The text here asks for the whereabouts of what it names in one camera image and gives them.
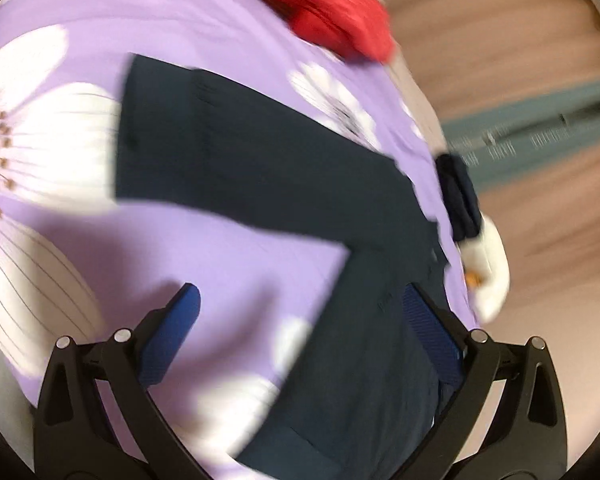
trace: purple floral bedsheet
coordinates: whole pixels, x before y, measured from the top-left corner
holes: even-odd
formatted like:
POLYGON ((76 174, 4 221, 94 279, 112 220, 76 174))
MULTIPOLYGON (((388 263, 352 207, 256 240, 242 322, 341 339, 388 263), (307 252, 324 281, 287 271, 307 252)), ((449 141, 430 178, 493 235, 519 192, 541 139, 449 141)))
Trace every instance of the purple floral bedsheet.
POLYGON ((220 73, 394 157, 439 222, 448 300, 473 328, 432 159, 382 66, 296 38, 259 0, 1 2, 0 351, 35 403, 59 336, 133 327, 193 282, 202 313, 152 396, 216 478, 253 477, 231 454, 267 413, 346 251, 179 206, 116 204, 131 53, 220 73))

